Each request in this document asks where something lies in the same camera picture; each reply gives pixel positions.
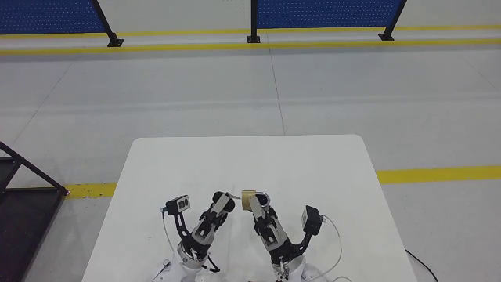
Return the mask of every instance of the gray floor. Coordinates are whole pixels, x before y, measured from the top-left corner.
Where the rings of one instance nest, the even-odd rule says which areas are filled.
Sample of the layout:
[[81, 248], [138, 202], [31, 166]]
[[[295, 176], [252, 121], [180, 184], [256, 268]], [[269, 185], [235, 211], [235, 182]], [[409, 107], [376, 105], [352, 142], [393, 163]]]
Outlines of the gray floor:
[[[500, 56], [428, 47], [3, 57], [0, 139], [64, 184], [116, 182], [132, 141], [156, 136], [356, 133], [376, 169], [500, 165]], [[21, 173], [12, 186], [40, 185]], [[455, 282], [501, 280], [500, 190], [499, 180], [384, 187], [406, 247]], [[108, 204], [65, 202], [27, 280], [79, 281]]]

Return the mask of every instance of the yellow floor line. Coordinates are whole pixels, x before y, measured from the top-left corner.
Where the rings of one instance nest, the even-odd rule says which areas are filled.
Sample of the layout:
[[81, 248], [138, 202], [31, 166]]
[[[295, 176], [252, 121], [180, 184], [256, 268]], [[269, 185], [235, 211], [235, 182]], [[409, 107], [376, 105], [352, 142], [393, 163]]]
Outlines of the yellow floor line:
[[[395, 31], [458, 31], [458, 30], [501, 30], [501, 24], [490, 25], [438, 25], [423, 27], [395, 27]], [[218, 35], [218, 34], [249, 34], [251, 29], [230, 28], [220, 30], [195, 31], [138, 31], [118, 32], [118, 37], [132, 36], [168, 36], [168, 35]], [[333, 33], [333, 32], [377, 32], [384, 31], [384, 27], [313, 27], [313, 28], [268, 28], [258, 30], [259, 34], [272, 33]], [[76, 33], [76, 34], [6, 34], [0, 39], [41, 39], [41, 38], [105, 38], [105, 33]]]
[[116, 183], [74, 184], [65, 186], [70, 195], [66, 199], [112, 197]]
[[44, 49], [0, 49], [0, 56], [54, 55], [78, 53], [112, 52], [166, 52], [183, 50], [219, 49], [303, 49], [303, 48], [356, 48], [376, 46], [423, 46], [423, 45], [501, 45], [501, 38], [461, 38], [461, 39], [413, 39], [394, 42], [372, 41], [323, 41], [323, 42], [262, 42], [216, 43], [216, 44], [179, 44], [179, 45], [124, 45], [122, 47], [79, 47]]
[[[381, 184], [430, 183], [465, 180], [501, 179], [501, 166], [462, 168], [421, 168], [377, 171]], [[112, 197], [116, 183], [66, 185], [66, 199]]]

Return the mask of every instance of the white table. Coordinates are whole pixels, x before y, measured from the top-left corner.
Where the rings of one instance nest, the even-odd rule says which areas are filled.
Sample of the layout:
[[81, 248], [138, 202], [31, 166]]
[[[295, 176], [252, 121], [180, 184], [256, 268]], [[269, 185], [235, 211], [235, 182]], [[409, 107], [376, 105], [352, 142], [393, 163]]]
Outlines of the white table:
[[[185, 220], [191, 230], [217, 190], [260, 190], [272, 199], [294, 243], [303, 237], [306, 204], [328, 215], [341, 233], [343, 256], [328, 276], [353, 282], [416, 282], [365, 145], [359, 136], [260, 136], [137, 139], [125, 162], [83, 282], [147, 281], [172, 253], [160, 208], [188, 194]], [[174, 220], [168, 232], [179, 242]], [[267, 281], [269, 254], [240, 202], [216, 233], [212, 258], [218, 274], [203, 281]], [[306, 251], [320, 270], [337, 260], [339, 243], [324, 223]]]

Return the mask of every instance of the white cable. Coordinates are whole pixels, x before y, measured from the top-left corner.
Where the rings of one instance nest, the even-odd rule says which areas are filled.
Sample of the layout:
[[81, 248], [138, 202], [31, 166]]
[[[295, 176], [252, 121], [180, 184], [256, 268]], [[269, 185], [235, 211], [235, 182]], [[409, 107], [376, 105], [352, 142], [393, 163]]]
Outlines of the white cable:
[[329, 218], [327, 217], [326, 215], [322, 215], [323, 218], [327, 219], [330, 221], [330, 223], [332, 223], [332, 225], [334, 226], [334, 229], [336, 229], [336, 233], [337, 233], [337, 238], [339, 239], [339, 257], [337, 258], [337, 261], [336, 263], [334, 263], [334, 266], [330, 267], [330, 269], [328, 269], [326, 272], [324, 273], [320, 273], [318, 276], [314, 277], [313, 279], [311, 279], [309, 282], [312, 282], [320, 277], [323, 277], [325, 276], [326, 274], [328, 274], [329, 272], [331, 272], [334, 268], [336, 268], [337, 264], [339, 263], [339, 261], [341, 260], [341, 256], [343, 255], [343, 247], [341, 246], [341, 235], [339, 234], [339, 230], [337, 229], [337, 226], [334, 224], [334, 222]]
[[169, 242], [169, 246], [171, 247], [171, 250], [172, 250], [172, 258], [176, 258], [177, 259], [177, 257], [175, 256], [175, 254], [176, 254], [175, 249], [172, 246], [171, 239], [169, 238], [169, 235], [167, 234], [167, 227], [165, 227], [165, 219], [162, 219], [162, 223], [164, 224], [164, 232], [165, 232], [165, 236], [167, 238], [167, 242]]
[[350, 282], [353, 282], [353, 281], [352, 281], [349, 277], [345, 277], [345, 276], [339, 276], [339, 277], [337, 277], [336, 279], [334, 279], [332, 282], [336, 282], [336, 281], [337, 281], [337, 280], [339, 280], [339, 279], [346, 279], [346, 280], [348, 280], [348, 281], [350, 281]]

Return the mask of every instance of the black stand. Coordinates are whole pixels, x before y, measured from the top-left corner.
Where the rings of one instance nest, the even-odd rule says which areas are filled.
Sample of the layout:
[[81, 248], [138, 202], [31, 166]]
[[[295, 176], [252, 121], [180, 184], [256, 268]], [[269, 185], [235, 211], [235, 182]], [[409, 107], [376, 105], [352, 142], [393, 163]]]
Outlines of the black stand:
[[250, 36], [247, 36], [247, 42], [261, 42], [258, 36], [258, 0], [250, 0]]
[[94, 10], [96, 11], [99, 19], [101, 20], [101, 23], [103, 24], [104, 31], [108, 35], [108, 38], [110, 39], [110, 43], [108, 44], [108, 47], [120, 47], [124, 43], [123, 39], [119, 39], [115, 33], [112, 32], [110, 25], [108, 24], [108, 20], [104, 16], [104, 12], [101, 9], [101, 5], [99, 5], [99, 2], [97, 0], [90, 0], [92, 3], [92, 6], [94, 7]]
[[[0, 282], [21, 281], [68, 190], [0, 142]], [[53, 185], [7, 189], [21, 165]]]
[[391, 21], [390, 26], [386, 27], [386, 29], [384, 29], [384, 33], [378, 34], [379, 38], [381, 38], [381, 41], [394, 41], [391, 34], [393, 33], [393, 30], [395, 29], [395, 25], [397, 25], [398, 18], [402, 14], [402, 10], [404, 9], [406, 3], [407, 3], [407, 0], [400, 1], [400, 4], [398, 5], [397, 13], [393, 16], [393, 20]]

